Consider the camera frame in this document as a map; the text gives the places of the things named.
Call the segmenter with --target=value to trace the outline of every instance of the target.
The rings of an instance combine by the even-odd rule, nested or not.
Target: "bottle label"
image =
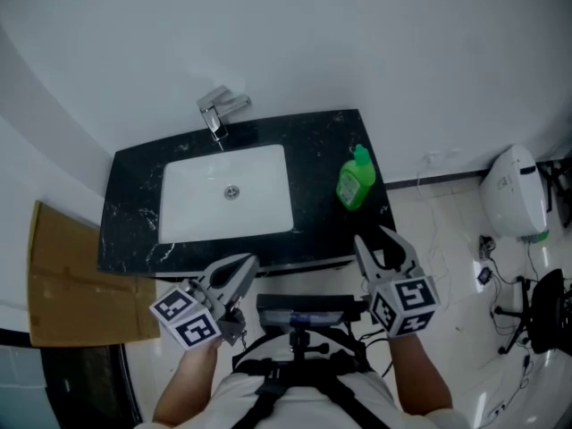
[[[351,173],[345,172],[340,177],[340,196],[346,205],[351,205],[359,191],[359,181]]]

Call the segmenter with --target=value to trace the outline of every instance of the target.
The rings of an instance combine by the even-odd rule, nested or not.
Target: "floor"
[[[455,407],[463,412],[474,427],[487,425],[502,428],[550,428],[560,419],[570,402],[572,357],[560,351],[541,356],[532,355],[533,364],[523,378],[524,348],[515,347],[507,356],[497,350],[508,336],[495,331],[489,316],[495,297],[492,282],[481,286],[476,276],[484,265],[479,262],[478,239],[481,234],[492,235],[479,198],[477,178],[444,182],[418,188],[396,189],[389,192],[397,231],[416,248],[426,273],[435,275],[442,306],[429,329],[420,334],[431,360],[450,386]],[[572,277],[572,233],[563,230],[559,213],[549,214],[550,235],[545,241],[530,247],[530,257],[541,276],[553,268],[564,269]],[[518,275],[534,278],[527,255],[527,246],[509,238],[495,238],[497,248],[493,257],[500,275],[507,281]],[[325,270],[283,277],[255,280],[240,308],[248,324],[247,343],[258,338],[254,301],[257,293],[290,294],[355,294],[362,295],[362,278],[357,265],[338,270]],[[157,282],[162,293],[168,283]],[[515,286],[503,285],[499,303],[505,308],[521,305]],[[354,325],[356,334],[374,330],[366,319]],[[499,318],[499,325],[511,326],[509,318]],[[219,352],[214,377],[216,386],[230,368],[230,358],[242,350],[223,345]],[[127,345],[131,379],[146,420],[181,357],[182,349],[166,332],[161,339]],[[372,366],[379,373],[390,363],[389,350],[378,342],[368,350]],[[392,372],[386,378],[396,396]],[[501,403],[509,404],[506,411],[494,418],[492,412]]]

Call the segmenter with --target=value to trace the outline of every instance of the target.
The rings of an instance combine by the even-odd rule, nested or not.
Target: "soap bottle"
[[[375,168],[367,149],[356,145],[354,160],[346,162],[340,170],[336,194],[349,211],[357,210],[375,183]]]

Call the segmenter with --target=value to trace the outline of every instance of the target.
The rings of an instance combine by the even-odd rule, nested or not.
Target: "bottle cap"
[[[356,145],[356,150],[354,151],[354,158],[356,159],[356,164],[358,166],[368,165],[371,164],[372,162],[372,159],[369,156],[369,152],[367,152],[367,149],[365,149],[361,145]]]

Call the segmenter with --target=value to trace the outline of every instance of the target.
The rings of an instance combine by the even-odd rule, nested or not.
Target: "forearm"
[[[176,426],[201,413],[211,398],[216,346],[185,353],[157,403],[153,421]]]
[[[389,340],[395,381],[403,410],[426,415],[452,408],[449,388],[416,335]]]

